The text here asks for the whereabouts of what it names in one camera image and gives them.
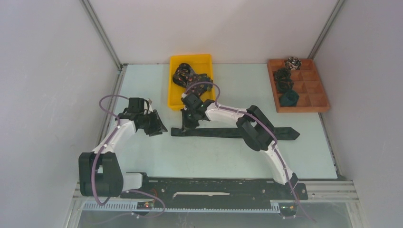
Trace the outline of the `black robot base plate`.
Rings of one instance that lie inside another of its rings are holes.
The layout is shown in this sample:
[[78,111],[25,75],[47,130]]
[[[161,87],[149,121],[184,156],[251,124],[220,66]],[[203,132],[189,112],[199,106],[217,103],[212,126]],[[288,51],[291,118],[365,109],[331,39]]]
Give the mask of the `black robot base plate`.
[[273,179],[146,177],[140,191],[157,196],[155,207],[167,209],[264,210],[276,200],[307,200],[305,184],[291,190]]

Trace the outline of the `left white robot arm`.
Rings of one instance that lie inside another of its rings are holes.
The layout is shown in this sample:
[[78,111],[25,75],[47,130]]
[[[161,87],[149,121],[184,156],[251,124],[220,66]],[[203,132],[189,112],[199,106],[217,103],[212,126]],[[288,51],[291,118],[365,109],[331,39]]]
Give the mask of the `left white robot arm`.
[[115,121],[112,130],[91,152],[83,152],[78,159],[79,187],[87,197],[118,197],[124,189],[124,172],[118,154],[138,130],[148,136],[167,131],[150,100],[130,97],[127,107],[119,114],[111,114]]

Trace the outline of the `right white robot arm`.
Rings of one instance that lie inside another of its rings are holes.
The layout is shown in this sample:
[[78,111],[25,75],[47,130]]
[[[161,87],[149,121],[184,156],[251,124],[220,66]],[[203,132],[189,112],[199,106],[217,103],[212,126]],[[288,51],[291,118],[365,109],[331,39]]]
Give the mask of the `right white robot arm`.
[[183,95],[181,101],[182,127],[172,128],[172,136],[242,139],[252,150],[265,154],[273,180],[278,183],[277,194],[288,199],[295,193],[298,177],[282,157],[278,142],[296,140],[300,136],[298,131],[274,127],[255,105],[237,109],[210,99],[202,101],[192,93]]

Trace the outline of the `dark green leaf tie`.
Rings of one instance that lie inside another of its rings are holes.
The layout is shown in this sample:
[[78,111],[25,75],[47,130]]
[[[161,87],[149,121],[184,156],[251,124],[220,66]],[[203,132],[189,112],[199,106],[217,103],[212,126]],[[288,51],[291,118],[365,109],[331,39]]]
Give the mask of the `dark green leaf tie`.
[[[273,131],[278,140],[293,141],[300,133],[291,127],[275,127]],[[213,137],[213,138],[242,138],[238,128],[199,128],[182,130],[181,128],[171,128],[171,136],[174,137]]]

